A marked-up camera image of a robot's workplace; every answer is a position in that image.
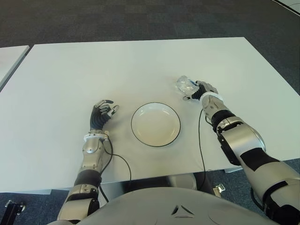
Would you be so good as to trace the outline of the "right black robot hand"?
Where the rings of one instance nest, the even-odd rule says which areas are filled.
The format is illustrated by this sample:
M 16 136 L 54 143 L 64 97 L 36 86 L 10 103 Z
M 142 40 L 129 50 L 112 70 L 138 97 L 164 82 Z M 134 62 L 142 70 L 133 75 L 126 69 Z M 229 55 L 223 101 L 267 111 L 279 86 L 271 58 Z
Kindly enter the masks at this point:
M 198 90 L 191 95 L 184 96 L 183 100 L 191 100 L 191 99 L 200 100 L 200 98 L 203 97 L 204 94 L 207 92 L 218 94 L 217 89 L 209 83 L 203 81 L 195 81 L 193 82 L 193 84 L 195 84 L 195 86 L 198 87 Z

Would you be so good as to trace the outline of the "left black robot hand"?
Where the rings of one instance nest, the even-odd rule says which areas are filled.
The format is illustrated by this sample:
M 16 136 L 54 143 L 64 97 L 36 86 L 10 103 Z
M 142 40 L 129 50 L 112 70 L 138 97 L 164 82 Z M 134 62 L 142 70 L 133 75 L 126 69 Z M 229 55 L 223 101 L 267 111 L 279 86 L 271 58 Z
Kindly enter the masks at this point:
M 114 102 L 111 100 L 101 100 L 93 106 L 90 116 L 90 130 L 102 130 L 104 125 L 118 111 L 119 105 L 110 107 Z

